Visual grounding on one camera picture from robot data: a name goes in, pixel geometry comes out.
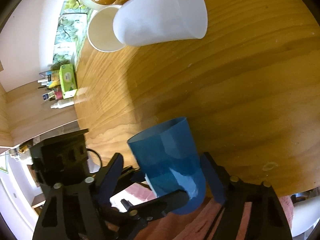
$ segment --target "metal bolt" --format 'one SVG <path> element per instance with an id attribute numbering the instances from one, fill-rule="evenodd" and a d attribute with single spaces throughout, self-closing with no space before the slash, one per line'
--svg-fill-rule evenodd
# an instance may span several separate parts
<path id="1" fill-rule="evenodd" d="M 265 187 L 271 187 L 271 183 L 268 182 L 268 181 L 264 181 L 264 182 L 263 182 L 263 185 L 264 185 Z"/>
<path id="2" fill-rule="evenodd" d="M 92 182 L 94 182 L 94 177 L 87 177 L 87 178 L 85 178 L 85 180 L 84 180 L 86 183 L 92 183 Z"/>
<path id="3" fill-rule="evenodd" d="M 237 176 L 231 176 L 231 177 L 230 177 L 230 180 L 231 180 L 232 182 L 238 182 L 238 181 L 239 181 L 239 178 L 238 178 Z"/>
<path id="4" fill-rule="evenodd" d="M 129 216 L 131 216 L 131 217 L 134 217 L 136 214 L 138 214 L 138 211 L 136 209 L 135 210 L 131 210 L 129 212 Z"/>
<path id="5" fill-rule="evenodd" d="M 62 186 L 62 184 L 58 182 L 58 183 L 53 185 L 53 188 L 54 189 L 58 189 L 58 188 L 61 188 L 61 186 Z"/>

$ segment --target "pink towel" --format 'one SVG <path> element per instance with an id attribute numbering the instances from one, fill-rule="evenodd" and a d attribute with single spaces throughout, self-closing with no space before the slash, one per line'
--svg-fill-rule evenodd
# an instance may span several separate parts
<path id="1" fill-rule="evenodd" d="M 293 204 L 289 196 L 279 198 L 289 225 L 292 225 Z M 213 199 L 207 198 L 201 207 L 188 215 L 178 216 L 169 213 L 165 218 L 150 222 L 148 227 L 140 231 L 134 240 L 203 240 L 210 225 L 218 214 L 221 205 Z M 246 203 L 236 240 L 243 240 L 247 231 L 251 203 Z M 215 228 L 208 239 L 211 239 L 222 214 L 217 220 Z"/>

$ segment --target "wooden table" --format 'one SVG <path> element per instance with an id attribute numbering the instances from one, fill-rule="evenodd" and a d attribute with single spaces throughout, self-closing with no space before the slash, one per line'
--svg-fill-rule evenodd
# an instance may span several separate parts
<path id="1" fill-rule="evenodd" d="M 301 0 L 205 0 L 201 40 L 114 53 L 86 41 L 76 112 L 106 165 L 128 138 L 186 116 L 199 152 L 279 196 L 320 185 L 320 27 Z"/>

